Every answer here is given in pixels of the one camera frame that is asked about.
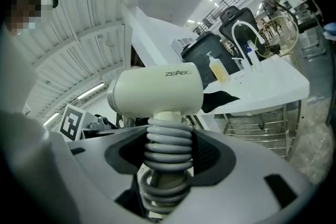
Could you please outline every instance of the fluorescent light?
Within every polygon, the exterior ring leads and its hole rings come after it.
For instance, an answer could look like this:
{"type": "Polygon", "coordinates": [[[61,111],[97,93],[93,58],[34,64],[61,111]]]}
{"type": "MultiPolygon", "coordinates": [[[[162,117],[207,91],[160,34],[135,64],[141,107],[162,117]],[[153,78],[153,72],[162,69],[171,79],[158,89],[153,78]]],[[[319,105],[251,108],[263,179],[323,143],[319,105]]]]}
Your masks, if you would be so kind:
{"type": "Polygon", "coordinates": [[[94,86],[94,87],[91,88],[90,90],[88,90],[88,91],[82,93],[82,94],[81,94],[80,96],[78,96],[77,98],[78,98],[78,99],[82,99],[82,98],[84,98],[85,96],[89,95],[90,93],[92,93],[92,92],[98,90],[99,88],[103,87],[104,85],[105,85],[104,82],[102,82],[102,83],[98,84],[97,86],[94,86]]]}
{"type": "Polygon", "coordinates": [[[51,122],[54,118],[56,118],[59,115],[59,113],[55,113],[54,115],[52,115],[49,120],[47,120],[43,126],[47,125],[49,122],[51,122]]]}

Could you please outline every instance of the coiled hose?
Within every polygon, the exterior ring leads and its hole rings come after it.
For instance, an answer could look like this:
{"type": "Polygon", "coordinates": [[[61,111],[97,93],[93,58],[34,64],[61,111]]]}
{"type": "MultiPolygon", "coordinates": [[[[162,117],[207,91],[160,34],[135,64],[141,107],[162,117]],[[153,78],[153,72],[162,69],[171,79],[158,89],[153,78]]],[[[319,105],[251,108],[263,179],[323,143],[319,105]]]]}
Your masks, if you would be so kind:
{"type": "Polygon", "coordinates": [[[193,166],[192,130],[184,124],[149,119],[145,144],[145,161],[149,170],[140,181],[144,207],[157,214],[169,214],[187,195],[191,176],[187,169],[193,166]],[[150,185],[147,179],[152,177],[150,185]]]}

